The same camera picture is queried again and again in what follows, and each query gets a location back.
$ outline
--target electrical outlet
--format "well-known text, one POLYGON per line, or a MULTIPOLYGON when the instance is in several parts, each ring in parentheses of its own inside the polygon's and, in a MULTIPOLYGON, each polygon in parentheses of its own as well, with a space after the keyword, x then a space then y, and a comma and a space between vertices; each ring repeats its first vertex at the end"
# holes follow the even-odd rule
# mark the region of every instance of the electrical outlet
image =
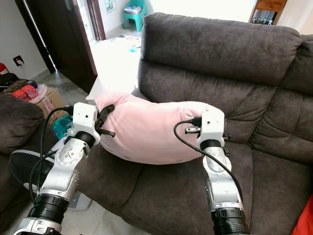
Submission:
POLYGON ((13 61, 16 64, 16 66, 20 66, 20 65, 24 64, 24 60, 22 59, 22 57, 20 55, 18 55, 17 57, 14 57, 13 61))

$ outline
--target door frame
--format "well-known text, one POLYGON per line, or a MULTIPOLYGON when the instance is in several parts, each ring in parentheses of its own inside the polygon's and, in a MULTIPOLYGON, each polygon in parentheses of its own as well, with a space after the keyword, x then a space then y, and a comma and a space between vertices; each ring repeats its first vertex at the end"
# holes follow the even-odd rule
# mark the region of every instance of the door frame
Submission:
POLYGON ((106 39, 106 34, 104 32, 99 0, 87 0, 87 6, 95 39, 96 41, 103 41, 106 39))
POLYGON ((15 0, 15 3, 24 19, 24 22, 26 24, 26 27, 28 28, 30 35, 32 36, 40 55, 42 56, 45 65, 47 66, 48 70, 50 73, 54 73, 55 72, 55 68, 54 65, 51 61, 51 59, 49 58, 49 52, 47 50, 47 48, 44 46, 43 42, 41 41, 40 35, 37 32, 37 29, 31 19, 31 16, 28 13, 28 10, 23 2, 23 0, 15 0))

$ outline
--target pink pillow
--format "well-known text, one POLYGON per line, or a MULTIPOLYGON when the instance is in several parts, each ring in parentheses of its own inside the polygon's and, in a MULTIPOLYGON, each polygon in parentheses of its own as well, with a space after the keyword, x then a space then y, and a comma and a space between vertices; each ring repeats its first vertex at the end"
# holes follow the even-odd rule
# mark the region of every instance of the pink pillow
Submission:
MULTIPOLYGON (((128 161, 145 164, 173 164, 190 161, 200 153, 181 143, 174 125, 203 111, 216 109, 201 102, 151 103, 131 94, 107 92, 95 102, 99 111, 113 104, 103 129, 116 132, 115 138, 101 136, 100 143, 109 152, 128 161)), ((178 127, 178 134, 196 145, 197 134, 185 134, 189 124, 178 127)))

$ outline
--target red box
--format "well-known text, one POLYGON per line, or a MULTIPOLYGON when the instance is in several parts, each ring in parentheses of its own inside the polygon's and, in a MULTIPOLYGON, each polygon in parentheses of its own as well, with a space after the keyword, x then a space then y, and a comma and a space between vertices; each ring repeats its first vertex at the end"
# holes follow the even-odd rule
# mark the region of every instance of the red box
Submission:
POLYGON ((31 99, 39 96, 38 92, 32 85, 26 85, 21 90, 25 92, 28 95, 28 97, 31 99))
POLYGON ((12 96, 14 96, 15 98, 20 99, 20 100, 25 100, 25 101, 30 100, 30 98, 27 96, 27 94, 25 92, 23 92, 22 90, 17 90, 15 92, 13 92, 12 96))

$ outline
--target white floor tile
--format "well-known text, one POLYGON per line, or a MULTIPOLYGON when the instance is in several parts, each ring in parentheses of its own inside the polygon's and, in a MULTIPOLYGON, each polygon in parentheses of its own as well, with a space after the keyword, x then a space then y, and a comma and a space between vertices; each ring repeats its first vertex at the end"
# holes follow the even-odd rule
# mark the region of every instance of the white floor tile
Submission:
POLYGON ((64 235, 93 235, 105 212, 106 210, 94 201, 86 211, 68 210, 62 222, 61 233, 64 235))
POLYGON ((126 223, 121 217, 109 211, 103 215, 93 235, 149 235, 126 223))

